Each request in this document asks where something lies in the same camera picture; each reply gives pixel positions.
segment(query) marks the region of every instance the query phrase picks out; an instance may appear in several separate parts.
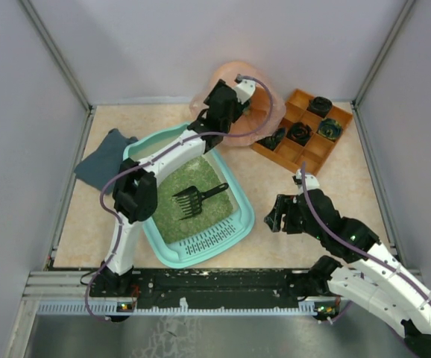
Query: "folded cloth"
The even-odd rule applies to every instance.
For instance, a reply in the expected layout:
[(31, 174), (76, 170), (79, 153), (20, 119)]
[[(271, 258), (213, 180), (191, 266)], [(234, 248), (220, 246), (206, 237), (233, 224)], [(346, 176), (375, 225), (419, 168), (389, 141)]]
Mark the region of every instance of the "folded cloth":
[[(75, 167), (76, 178), (101, 191), (103, 186), (118, 174), (126, 146), (137, 140), (134, 136), (126, 138), (116, 128), (112, 129), (98, 149)], [(114, 183), (108, 187), (105, 194), (110, 194), (113, 187)]]

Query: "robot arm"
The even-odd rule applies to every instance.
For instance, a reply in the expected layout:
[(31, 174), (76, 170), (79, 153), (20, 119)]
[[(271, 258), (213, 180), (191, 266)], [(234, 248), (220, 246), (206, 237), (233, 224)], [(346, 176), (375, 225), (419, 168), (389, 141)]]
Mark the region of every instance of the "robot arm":
[[(418, 356), (431, 357), (431, 291), (391, 255), (365, 224), (341, 217), (330, 198), (319, 189), (316, 177), (306, 174), (310, 202), (322, 222), (342, 241), (366, 253), (368, 258), (332, 238), (309, 208), (303, 193), (301, 171), (294, 176), (294, 181), (298, 194), (278, 195), (274, 209), (264, 219), (265, 223), (273, 232), (308, 233), (320, 240), (333, 256), (342, 258), (369, 277), (373, 283), (353, 275), (350, 269), (332, 257), (322, 257), (312, 268), (315, 271), (324, 268), (323, 277), (330, 292), (349, 298), (382, 319)], [(421, 289), (428, 299), (413, 285)]]
[(113, 190), (114, 208), (122, 220), (122, 233), (118, 238), (120, 224), (116, 220), (111, 249), (105, 258), (108, 264), (102, 263), (105, 267), (101, 274), (106, 278), (109, 290), (124, 291), (128, 285), (142, 222), (157, 208), (157, 187), (182, 165), (217, 146), (223, 139), (220, 133), (229, 133), (232, 123), (250, 104), (255, 82), (245, 79), (236, 82), (235, 87), (229, 87), (220, 80), (204, 101), (207, 109), (202, 110), (173, 142), (139, 162), (127, 159), (121, 164), (120, 173), (140, 163), (148, 163), (144, 169), (118, 179)]

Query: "beige tabletop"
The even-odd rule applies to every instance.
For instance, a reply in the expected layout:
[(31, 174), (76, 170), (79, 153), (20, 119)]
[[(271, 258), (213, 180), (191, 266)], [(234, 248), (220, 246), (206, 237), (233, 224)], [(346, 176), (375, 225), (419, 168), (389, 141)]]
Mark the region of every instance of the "beige tabletop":
[[(350, 110), (348, 104), (336, 104)], [(109, 130), (143, 138), (190, 120), (187, 104), (144, 104), (100, 106), (96, 110), (84, 157), (92, 153)], [(271, 233), (263, 223), (277, 194), (293, 194), (292, 173), (250, 148), (218, 147), (232, 169), (256, 213), (251, 233), (241, 242), (200, 268), (309, 268), (327, 252), (316, 239), (306, 235)], [(338, 145), (318, 173), (321, 188), (331, 197), (342, 216), (366, 223), (388, 242), (374, 194), (368, 167), (352, 121)], [(114, 218), (98, 203), (99, 191), (77, 180), (57, 249), (54, 267), (98, 267), (106, 256), (113, 235)], [(107, 203), (113, 206), (110, 196)], [(154, 254), (144, 233), (134, 252), (136, 267), (165, 267)]]

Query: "teal litter tray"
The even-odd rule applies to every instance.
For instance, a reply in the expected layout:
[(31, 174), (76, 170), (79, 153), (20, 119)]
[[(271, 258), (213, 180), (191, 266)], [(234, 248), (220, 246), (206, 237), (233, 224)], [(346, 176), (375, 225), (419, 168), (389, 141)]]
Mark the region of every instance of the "teal litter tray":
[[(187, 125), (188, 123), (184, 123), (156, 132), (127, 146), (123, 160), (129, 157), (138, 160), (153, 154), (181, 135)], [(229, 184), (227, 194), (234, 207), (234, 212), (212, 227), (172, 244), (164, 242), (153, 219), (146, 220), (142, 227), (154, 253), (164, 265), (174, 269), (184, 269), (220, 254), (246, 237), (254, 227), (254, 209), (221, 155), (213, 149), (204, 157), (214, 168), (221, 181)]]

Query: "pink bag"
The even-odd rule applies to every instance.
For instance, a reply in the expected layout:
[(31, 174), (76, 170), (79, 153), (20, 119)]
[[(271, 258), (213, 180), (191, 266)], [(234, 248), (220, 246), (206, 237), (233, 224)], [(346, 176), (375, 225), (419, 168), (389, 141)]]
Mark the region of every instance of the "pink bag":
[[(266, 136), (272, 135), (277, 130), (286, 111), (283, 98), (274, 91), (274, 88), (268, 81), (267, 77), (255, 67), (241, 61), (229, 62), (219, 67), (210, 79), (209, 86), (192, 99), (189, 109), (191, 110), (193, 120), (196, 119), (199, 112), (207, 107), (204, 104), (204, 99), (209, 95), (209, 92), (216, 85), (217, 81), (222, 79), (227, 83), (227, 85), (234, 87), (236, 85), (234, 80), (238, 74), (252, 76), (261, 80), (270, 89), (274, 99), (274, 108), (272, 110), (271, 118), (265, 127), (250, 136), (243, 136), (240, 138), (225, 137), (222, 141), (225, 145), (246, 146), (265, 138)], [(267, 118), (269, 107), (270, 101), (268, 100), (267, 93), (265, 93), (265, 90), (257, 84), (255, 93), (251, 98), (249, 110), (247, 110), (237, 120), (237, 122), (232, 124), (230, 127), (230, 133), (243, 134), (259, 127)]]

